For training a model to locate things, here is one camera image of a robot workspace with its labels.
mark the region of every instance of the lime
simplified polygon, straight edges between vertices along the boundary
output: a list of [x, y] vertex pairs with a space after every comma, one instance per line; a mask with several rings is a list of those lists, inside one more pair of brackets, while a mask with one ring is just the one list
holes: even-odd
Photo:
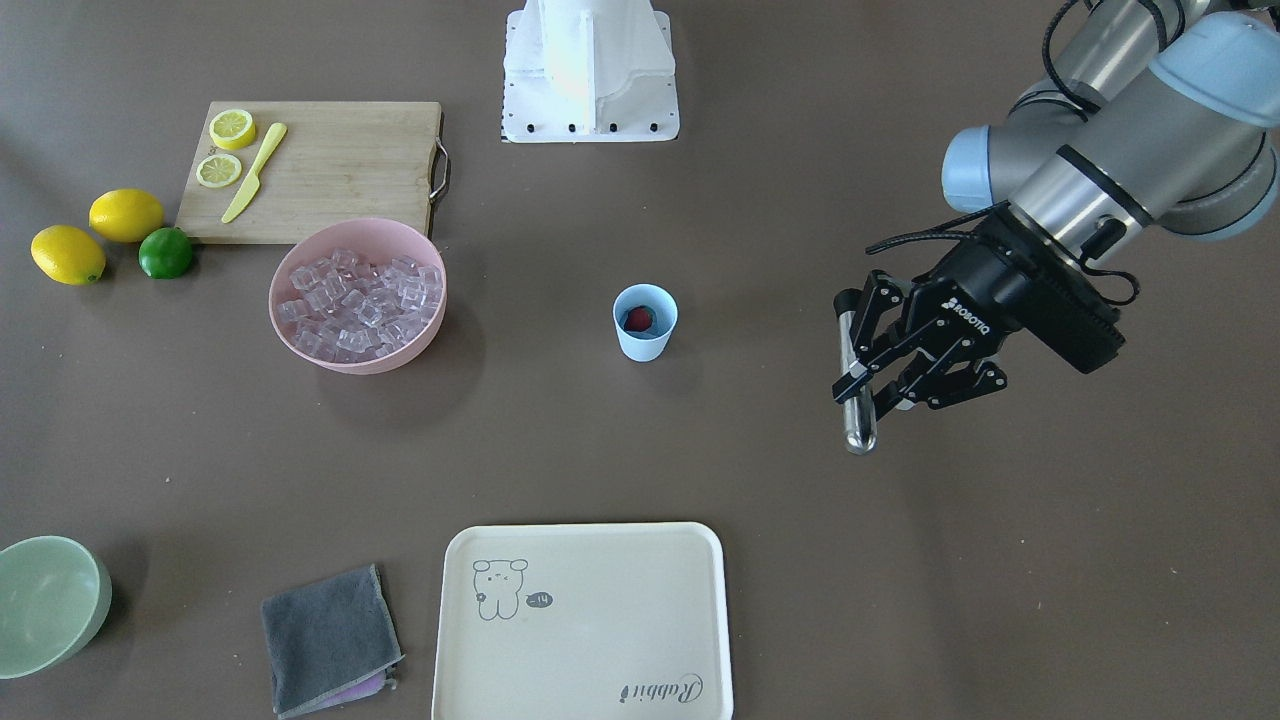
[[239, 108], [223, 110], [209, 122], [209, 137], [214, 140], [214, 145], [223, 150], [239, 150], [257, 137], [253, 115]]
[[88, 284], [102, 277], [106, 254], [90, 234], [72, 225], [51, 225], [31, 240], [31, 259], [50, 278]]
[[160, 228], [138, 246], [138, 265], [156, 279], [175, 278], [186, 273], [193, 256], [191, 238], [178, 228]]
[[241, 161], [234, 155], [218, 152], [196, 165], [196, 182], [205, 187], [227, 187], [239, 177]]
[[136, 187], [113, 190], [88, 209], [88, 227], [113, 242], [138, 242], [164, 224], [164, 205]]

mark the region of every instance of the lemon slice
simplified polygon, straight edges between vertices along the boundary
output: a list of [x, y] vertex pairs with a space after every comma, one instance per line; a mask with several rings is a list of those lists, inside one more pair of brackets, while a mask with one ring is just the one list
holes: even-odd
[[218, 152], [196, 165], [196, 182], [205, 187], [227, 187], [239, 177], [241, 161], [234, 155]]
[[223, 110], [209, 123], [209, 137], [223, 150], [239, 150], [257, 137], [253, 115], [238, 108]]

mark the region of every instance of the white tray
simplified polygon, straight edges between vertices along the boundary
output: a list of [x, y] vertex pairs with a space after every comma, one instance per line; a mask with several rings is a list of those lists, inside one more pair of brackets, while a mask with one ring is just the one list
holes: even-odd
[[732, 715], [724, 561], [705, 525], [494, 525], [449, 543], [434, 720]]

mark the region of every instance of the gray cloth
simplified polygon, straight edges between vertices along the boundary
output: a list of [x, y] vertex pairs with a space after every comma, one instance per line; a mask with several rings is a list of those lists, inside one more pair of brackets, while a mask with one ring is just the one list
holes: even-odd
[[404, 655], [374, 565], [262, 601], [282, 720], [378, 692]]

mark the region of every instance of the yellow plastic knife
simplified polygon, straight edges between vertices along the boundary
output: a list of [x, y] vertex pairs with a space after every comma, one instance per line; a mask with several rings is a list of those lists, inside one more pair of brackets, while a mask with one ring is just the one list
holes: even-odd
[[237, 215], [248, 208], [250, 201], [257, 195], [257, 188], [262, 187], [262, 181], [257, 179], [257, 174], [262, 172], [262, 165], [266, 164], [266, 159], [275, 152], [275, 147], [280, 145], [280, 140], [284, 138], [284, 131], [289, 128], [284, 127], [284, 123], [271, 123], [271, 127], [266, 129], [266, 137], [262, 138], [262, 146], [257, 149], [257, 158], [253, 158], [253, 164], [250, 167], [248, 173], [244, 174], [244, 179], [241, 182], [239, 190], [236, 191], [236, 197], [232, 197], [232, 204], [223, 213], [223, 222], [229, 223], [236, 219]]

